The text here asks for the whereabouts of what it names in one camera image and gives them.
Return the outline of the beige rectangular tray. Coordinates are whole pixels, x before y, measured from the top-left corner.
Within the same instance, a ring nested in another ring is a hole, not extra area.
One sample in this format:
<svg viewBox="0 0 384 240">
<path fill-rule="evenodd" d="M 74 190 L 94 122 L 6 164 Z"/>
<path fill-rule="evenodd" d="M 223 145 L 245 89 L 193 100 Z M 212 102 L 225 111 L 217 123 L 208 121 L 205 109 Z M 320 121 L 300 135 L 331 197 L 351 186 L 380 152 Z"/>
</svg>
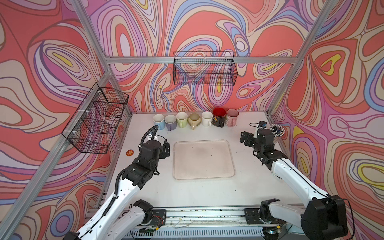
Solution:
<svg viewBox="0 0 384 240">
<path fill-rule="evenodd" d="M 177 142 L 173 157 L 173 177 L 179 181 L 231 178 L 236 174 L 226 140 Z"/>
</svg>

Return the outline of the purple ceramic mug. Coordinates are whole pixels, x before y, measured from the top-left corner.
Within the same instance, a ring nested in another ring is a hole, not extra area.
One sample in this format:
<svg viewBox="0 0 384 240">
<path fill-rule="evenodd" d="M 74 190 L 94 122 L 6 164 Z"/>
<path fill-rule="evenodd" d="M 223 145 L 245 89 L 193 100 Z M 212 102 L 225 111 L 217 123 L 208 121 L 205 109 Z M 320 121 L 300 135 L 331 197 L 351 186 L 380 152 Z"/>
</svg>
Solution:
<svg viewBox="0 0 384 240">
<path fill-rule="evenodd" d="M 173 131 L 177 128 L 177 117 L 175 115 L 167 115 L 165 117 L 166 128 L 168 131 Z"/>
</svg>

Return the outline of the light blue ceramic mug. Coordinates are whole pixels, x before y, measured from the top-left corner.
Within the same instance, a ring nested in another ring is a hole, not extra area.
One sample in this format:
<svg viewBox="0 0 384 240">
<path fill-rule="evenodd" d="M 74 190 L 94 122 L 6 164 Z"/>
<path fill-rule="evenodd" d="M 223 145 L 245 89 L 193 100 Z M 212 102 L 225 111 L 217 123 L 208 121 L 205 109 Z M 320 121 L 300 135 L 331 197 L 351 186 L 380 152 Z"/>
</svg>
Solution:
<svg viewBox="0 0 384 240">
<path fill-rule="evenodd" d="M 156 114 L 153 116 L 153 122 L 159 127 L 159 130 L 163 130 L 166 127 L 165 116 L 162 114 Z"/>
</svg>

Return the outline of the light green ceramic mug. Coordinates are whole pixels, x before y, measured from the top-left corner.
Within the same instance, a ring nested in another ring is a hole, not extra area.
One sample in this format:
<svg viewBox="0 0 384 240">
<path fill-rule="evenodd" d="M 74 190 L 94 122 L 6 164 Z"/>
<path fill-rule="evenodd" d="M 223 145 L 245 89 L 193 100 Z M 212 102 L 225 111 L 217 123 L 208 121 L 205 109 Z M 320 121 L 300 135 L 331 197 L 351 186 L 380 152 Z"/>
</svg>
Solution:
<svg viewBox="0 0 384 240">
<path fill-rule="evenodd" d="M 185 112 L 179 112 L 176 117 L 179 128 L 185 128 L 188 124 L 188 114 Z"/>
</svg>

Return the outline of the pink ceramic mug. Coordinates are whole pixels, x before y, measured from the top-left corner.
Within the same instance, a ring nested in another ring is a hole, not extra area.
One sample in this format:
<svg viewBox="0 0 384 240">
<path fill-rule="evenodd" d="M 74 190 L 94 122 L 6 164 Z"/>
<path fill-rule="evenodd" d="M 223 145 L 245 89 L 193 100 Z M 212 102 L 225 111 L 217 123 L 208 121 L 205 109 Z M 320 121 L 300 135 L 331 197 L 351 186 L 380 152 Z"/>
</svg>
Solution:
<svg viewBox="0 0 384 240">
<path fill-rule="evenodd" d="M 234 127 L 237 123 L 238 116 L 239 116 L 238 110 L 228 109 L 227 117 L 226 117 L 226 125 L 228 127 Z"/>
</svg>

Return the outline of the cream speckled round mug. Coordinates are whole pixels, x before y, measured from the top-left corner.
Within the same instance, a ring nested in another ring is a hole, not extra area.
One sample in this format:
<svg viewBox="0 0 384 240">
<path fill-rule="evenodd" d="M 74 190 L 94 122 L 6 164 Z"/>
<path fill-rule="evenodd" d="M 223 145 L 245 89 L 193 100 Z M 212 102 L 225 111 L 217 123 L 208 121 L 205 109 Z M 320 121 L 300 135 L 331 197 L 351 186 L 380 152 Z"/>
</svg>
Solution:
<svg viewBox="0 0 384 240">
<path fill-rule="evenodd" d="M 192 130 L 195 130 L 201 123 L 201 116 L 198 113 L 191 113 L 188 117 L 188 123 Z"/>
</svg>

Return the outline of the black patterned mug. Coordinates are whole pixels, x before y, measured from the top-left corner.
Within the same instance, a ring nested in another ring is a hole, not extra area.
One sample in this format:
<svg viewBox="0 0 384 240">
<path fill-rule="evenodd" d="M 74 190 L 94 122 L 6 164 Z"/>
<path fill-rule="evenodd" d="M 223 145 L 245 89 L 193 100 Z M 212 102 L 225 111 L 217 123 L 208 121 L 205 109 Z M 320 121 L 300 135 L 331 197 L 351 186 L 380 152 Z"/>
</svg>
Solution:
<svg viewBox="0 0 384 240">
<path fill-rule="evenodd" d="M 227 111 L 224 108 L 213 109 L 212 125 L 223 128 L 225 125 Z"/>
</svg>

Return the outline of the white ceramic mug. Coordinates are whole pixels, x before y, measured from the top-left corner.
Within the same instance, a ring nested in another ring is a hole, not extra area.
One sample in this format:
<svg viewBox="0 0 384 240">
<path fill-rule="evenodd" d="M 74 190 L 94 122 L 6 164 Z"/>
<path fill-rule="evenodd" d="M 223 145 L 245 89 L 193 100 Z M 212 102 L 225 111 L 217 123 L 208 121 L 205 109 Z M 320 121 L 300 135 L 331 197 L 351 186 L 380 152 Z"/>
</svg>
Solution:
<svg viewBox="0 0 384 240">
<path fill-rule="evenodd" d="M 204 127 L 210 127 L 212 125 L 213 113 L 211 113 L 211 112 L 203 112 L 201 114 L 201 118 L 202 118 L 201 124 Z"/>
</svg>

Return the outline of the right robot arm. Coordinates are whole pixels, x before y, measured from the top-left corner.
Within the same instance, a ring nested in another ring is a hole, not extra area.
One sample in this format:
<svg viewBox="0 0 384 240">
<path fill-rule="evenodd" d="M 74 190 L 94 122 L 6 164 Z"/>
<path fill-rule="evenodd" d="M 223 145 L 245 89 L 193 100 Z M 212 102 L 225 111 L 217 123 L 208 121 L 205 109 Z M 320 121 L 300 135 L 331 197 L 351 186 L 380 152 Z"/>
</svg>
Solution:
<svg viewBox="0 0 384 240">
<path fill-rule="evenodd" d="M 259 221 L 265 224 L 285 221 L 300 228 L 310 240 L 333 240 L 348 234 L 345 200 L 329 195 L 310 182 L 285 154 L 276 150 L 272 130 L 261 128 L 255 134 L 241 132 L 240 143 L 251 147 L 253 155 L 283 180 L 305 206 L 300 209 L 278 199 L 262 201 L 257 213 Z"/>
</svg>

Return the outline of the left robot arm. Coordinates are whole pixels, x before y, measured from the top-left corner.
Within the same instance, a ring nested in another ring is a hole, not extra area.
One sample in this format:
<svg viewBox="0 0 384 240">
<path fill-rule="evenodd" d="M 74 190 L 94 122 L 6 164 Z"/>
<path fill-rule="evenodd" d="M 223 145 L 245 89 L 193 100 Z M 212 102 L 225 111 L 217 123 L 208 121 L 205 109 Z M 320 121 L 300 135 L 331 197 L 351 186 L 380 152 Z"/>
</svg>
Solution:
<svg viewBox="0 0 384 240">
<path fill-rule="evenodd" d="M 143 135 L 139 155 L 118 173 L 112 194 L 77 232 L 66 233 L 65 240 L 121 240 L 136 226 L 151 222 L 153 206 L 144 200 L 136 201 L 126 214 L 123 210 L 153 176 L 160 174 L 159 160 L 170 156 L 170 144 L 166 139 L 158 141 L 158 130 L 154 125 Z"/>
</svg>

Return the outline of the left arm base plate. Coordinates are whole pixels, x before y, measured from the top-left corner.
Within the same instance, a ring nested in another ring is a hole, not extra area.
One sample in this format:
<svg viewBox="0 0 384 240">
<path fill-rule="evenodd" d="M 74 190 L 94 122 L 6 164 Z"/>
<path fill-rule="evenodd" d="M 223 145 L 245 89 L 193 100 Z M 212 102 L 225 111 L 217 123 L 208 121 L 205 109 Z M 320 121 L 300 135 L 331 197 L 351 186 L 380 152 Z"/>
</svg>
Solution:
<svg viewBox="0 0 384 240">
<path fill-rule="evenodd" d="M 146 223 L 145 226 L 149 226 L 150 228 L 160 228 L 165 225 L 166 216 L 167 210 L 165 209 L 153 210 L 151 220 Z"/>
</svg>

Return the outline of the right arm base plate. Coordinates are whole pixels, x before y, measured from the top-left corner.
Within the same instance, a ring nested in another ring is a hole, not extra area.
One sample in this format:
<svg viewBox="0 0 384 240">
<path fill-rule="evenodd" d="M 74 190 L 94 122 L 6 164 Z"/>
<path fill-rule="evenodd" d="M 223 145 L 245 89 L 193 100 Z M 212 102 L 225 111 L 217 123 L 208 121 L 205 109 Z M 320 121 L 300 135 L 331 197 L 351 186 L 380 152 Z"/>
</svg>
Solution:
<svg viewBox="0 0 384 240">
<path fill-rule="evenodd" d="M 285 225 L 287 222 L 272 218 L 272 220 L 262 220 L 259 208 L 247 208 L 244 209 L 244 214 L 241 215 L 246 219 L 248 225 Z"/>
</svg>

